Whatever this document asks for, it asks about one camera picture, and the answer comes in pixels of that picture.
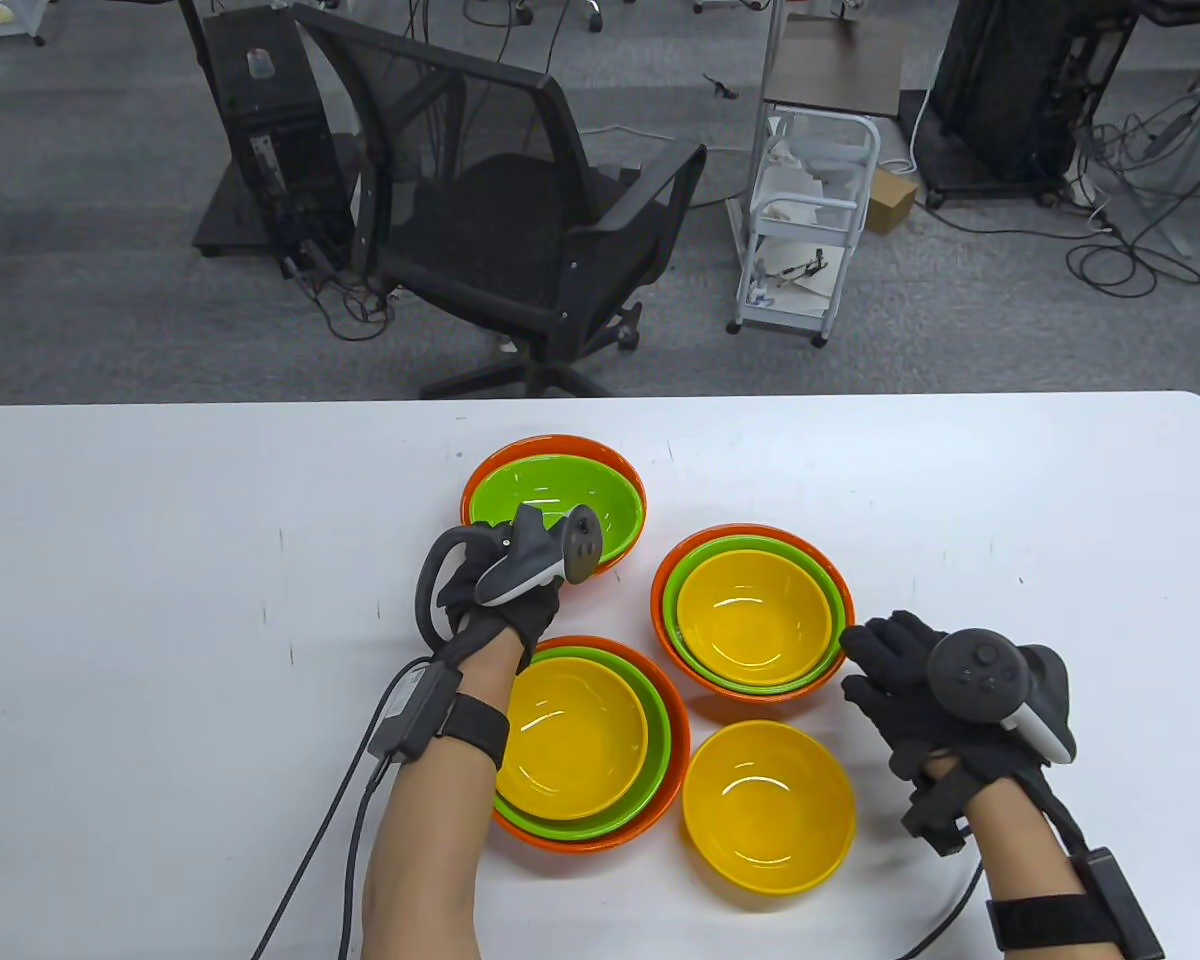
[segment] forearm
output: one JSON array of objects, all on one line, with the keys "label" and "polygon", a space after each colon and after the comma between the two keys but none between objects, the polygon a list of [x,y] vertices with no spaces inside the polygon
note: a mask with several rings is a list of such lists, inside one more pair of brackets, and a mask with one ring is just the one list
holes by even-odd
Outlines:
[{"label": "forearm", "polygon": [[[522,646],[504,631],[462,664],[460,691],[508,712]],[[400,768],[364,880],[364,960],[476,960],[476,866],[494,764],[440,737]]]},{"label": "forearm", "polygon": [[[1036,804],[1012,780],[992,782],[965,810],[994,900],[1085,893],[1062,845]],[[1115,943],[1012,950],[1006,960],[1121,960]]]}]

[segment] black mesh chair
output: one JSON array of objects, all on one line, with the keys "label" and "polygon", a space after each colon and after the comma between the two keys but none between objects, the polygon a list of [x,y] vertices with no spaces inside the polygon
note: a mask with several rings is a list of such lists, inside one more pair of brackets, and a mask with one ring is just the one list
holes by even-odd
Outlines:
[{"label": "black mesh chair", "polygon": [[587,164],[550,77],[307,6],[293,14],[361,122],[353,264],[517,343],[514,360],[431,384],[422,398],[516,383],[530,397],[606,396],[569,365],[613,343],[636,348],[641,305],[623,305],[667,266],[706,148],[670,143],[628,186]]}]

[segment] orange bowl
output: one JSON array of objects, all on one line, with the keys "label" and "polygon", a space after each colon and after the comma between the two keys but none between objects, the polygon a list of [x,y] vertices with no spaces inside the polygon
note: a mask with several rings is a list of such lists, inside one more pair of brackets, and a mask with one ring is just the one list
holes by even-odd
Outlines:
[{"label": "orange bowl", "polygon": [[694,737],[690,726],[688,726],[688,709],[684,708],[684,701],[676,689],[672,678],[667,677],[658,667],[658,664],[653,662],[644,654],[632,650],[629,646],[616,643],[613,640],[606,640],[604,636],[558,636],[544,641],[544,643],[539,644],[539,649],[548,650],[553,646],[590,646],[590,648],[595,648],[596,650],[612,653],[614,658],[623,658],[640,670],[641,673],[644,673],[646,677],[649,677],[650,684],[658,690],[662,702],[667,704],[667,714],[670,721],[672,721],[672,760],[667,768],[667,776],[662,780],[661,786],[658,787],[658,792],[654,794],[654,799],[650,800],[649,806],[646,806],[641,815],[634,818],[631,823],[628,823],[626,827],[614,830],[606,836],[596,836],[595,840],[584,840],[581,842],[544,840],[541,836],[533,836],[532,833],[523,832],[523,829],[494,810],[494,820],[500,828],[505,829],[514,838],[517,838],[517,840],[523,840],[530,846],[536,846],[538,850],[547,850],[553,852],[553,854],[599,854],[599,852],[604,852],[605,850],[613,850],[623,844],[631,842],[641,833],[647,832],[647,829],[664,817],[672,802],[676,800],[679,788],[684,782],[684,772],[688,770],[688,761],[694,752]]},{"label": "orange bowl", "polygon": [[[635,486],[636,493],[640,494],[640,502],[644,506],[644,516],[649,516],[649,496],[646,493],[646,485],[641,481],[640,474],[628,462],[626,457],[623,457],[612,446],[605,446],[596,440],[588,440],[586,436],[545,434],[530,436],[530,438],[509,443],[500,451],[492,452],[491,456],[476,467],[476,472],[473,472],[462,492],[463,524],[472,523],[472,497],[475,497],[478,486],[485,484],[485,480],[492,472],[499,470],[502,467],[508,466],[508,463],[514,463],[518,460],[544,456],[583,457],[586,460],[594,460],[596,463],[602,463],[611,470],[618,472],[618,474],[626,479],[628,484]],[[632,540],[631,547],[626,548],[626,553],[613,558],[608,563],[601,563],[600,566],[596,566],[596,574],[604,574],[610,568],[617,566],[623,557],[636,550],[636,544],[640,544],[640,536],[644,532],[646,526],[642,522],[640,530],[636,532],[636,539]]]},{"label": "orange bowl", "polygon": [[821,676],[818,680],[812,682],[809,686],[802,686],[800,690],[792,690],[787,694],[774,694],[772,696],[756,696],[754,694],[740,694],[736,690],[725,690],[724,686],[716,686],[708,678],[703,677],[695,668],[688,666],[686,662],[679,655],[676,646],[672,644],[672,638],[670,638],[667,632],[667,623],[664,620],[664,593],[667,590],[667,581],[672,576],[672,571],[676,570],[679,562],[691,554],[694,550],[702,547],[704,544],[710,544],[712,540],[718,540],[722,536],[768,536],[774,540],[780,540],[782,544],[791,544],[792,547],[802,550],[802,552],[808,553],[812,557],[818,565],[823,568],[830,576],[830,580],[836,582],[836,588],[841,592],[841,599],[844,601],[844,622],[846,625],[852,626],[857,623],[856,612],[853,612],[853,595],[848,590],[848,584],[844,582],[844,576],[838,571],[836,564],[829,562],[827,556],[821,552],[821,550],[814,547],[810,542],[800,540],[796,534],[788,534],[786,530],[779,530],[778,527],[763,526],[763,524],[722,524],[708,527],[706,530],[696,532],[690,538],[680,540],[672,552],[667,553],[667,558],[661,562],[658,568],[658,572],[654,575],[654,588],[650,590],[649,595],[649,612],[652,620],[654,622],[654,630],[658,632],[658,643],[662,646],[665,652],[667,652],[668,658],[672,658],[672,662],[677,667],[682,668],[684,673],[690,677],[690,680],[695,684],[700,684],[706,689],[710,690],[713,694],[719,694],[728,700],[737,700],[738,703],[752,703],[752,704],[772,704],[782,703],[784,700],[798,700],[802,696],[808,696],[809,694],[818,690],[820,688],[827,685],[827,682],[836,676],[839,668],[844,664],[844,650],[838,655],[836,660],[828,668],[827,673]]}]

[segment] yellow bowl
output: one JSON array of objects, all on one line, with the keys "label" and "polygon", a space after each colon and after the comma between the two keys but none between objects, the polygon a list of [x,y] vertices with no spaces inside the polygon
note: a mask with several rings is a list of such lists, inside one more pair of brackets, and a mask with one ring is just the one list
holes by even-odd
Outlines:
[{"label": "yellow bowl", "polygon": [[832,608],[818,581],[764,550],[702,562],[679,590],[676,619],[702,666],[749,686],[805,676],[832,643]]},{"label": "yellow bowl", "polygon": [[512,732],[498,792],[532,817],[600,814],[636,781],[649,750],[636,691],[594,660],[532,664],[517,677],[506,715]]},{"label": "yellow bowl", "polygon": [[844,768],[784,722],[734,722],[688,766],[688,835],[743,890],[788,896],[818,886],[847,858],[856,824]]}]

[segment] green bowl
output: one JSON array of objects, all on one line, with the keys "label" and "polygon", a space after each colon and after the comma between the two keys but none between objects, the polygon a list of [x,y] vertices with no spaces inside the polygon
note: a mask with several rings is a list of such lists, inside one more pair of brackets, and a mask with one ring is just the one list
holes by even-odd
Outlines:
[{"label": "green bowl", "polygon": [[544,838],[544,840],[559,840],[565,844],[595,840],[595,838],[602,838],[616,829],[626,827],[654,799],[654,794],[667,778],[667,769],[672,763],[672,721],[670,721],[667,706],[658,694],[658,689],[652,685],[644,673],[640,672],[635,664],[608,653],[608,650],[596,650],[590,646],[556,646],[536,654],[533,662],[556,658],[594,660],[594,662],[612,670],[631,685],[641,707],[644,707],[644,716],[649,719],[649,751],[644,756],[644,767],[636,776],[636,782],[632,782],[631,788],[623,794],[618,803],[610,806],[608,810],[601,810],[601,812],[582,820],[569,820],[569,822],[562,823],[556,822],[556,820],[530,817],[527,812],[521,812],[503,800],[503,797],[498,794],[494,794],[494,808],[498,808],[498,812],[503,817],[510,820],[523,832]]},{"label": "green bowl", "polygon": [[594,509],[604,527],[601,563],[626,553],[646,526],[646,504],[631,481],[587,457],[528,457],[499,467],[476,486],[470,517],[506,524],[522,503],[539,508],[548,527],[578,504]]},{"label": "green bowl", "polygon": [[[684,586],[684,581],[688,580],[688,575],[697,570],[702,563],[708,562],[712,557],[719,557],[721,553],[732,552],[732,550],[766,550],[766,552],[775,553],[779,557],[787,558],[790,562],[794,563],[800,570],[809,574],[812,580],[818,582],[823,593],[827,594],[828,604],[832,607],[832,643],[827,648],[827,653],[823,654],[823,659],[818,660],[818,666],[811,668],[803,677],[797,677],[796,680],[790,680],[787,684],[779,686],[750,686],[748,684],[738,684],[736,680],[727,680],[727,678],[721,677],[719,673],[710,672],[707,667],[702,666],[700,660],[694,656],[684,644],[684,637],[679,632],[679,622],[676,617],[676,600],[679,598],[679,592]],[[692,672],[698,673],[708,678],[719,686],[724,686],[725,690],[733,690],[738,694],[750,694],[751,696],[774,696],[779,694],[790,694],[794,690],[800,690],[804,686],[809,686],[812,682],[818,680],[821,676],[827,672],[830,664],[836,661],[839,658],[839,635],[842,634],[844,626],[846,626],[846,616],[844,616],[844,599],[836,581],[830,578],[830,575],[823,570],[821,564],[810,557],[804,550],[792,547],[791,544],[786,544],[782,540],[773,540],[768,536],[722,536],[719,540],[710,540],[710,542],[702,544],[701,547],[688,554],[686,558],[682,559],[672,571],[667,581],[667,589],[662,592],[662,620],[667,623],[667,635],[672,640],[672,646],[677,649],[684,664],[688,664]]]}]

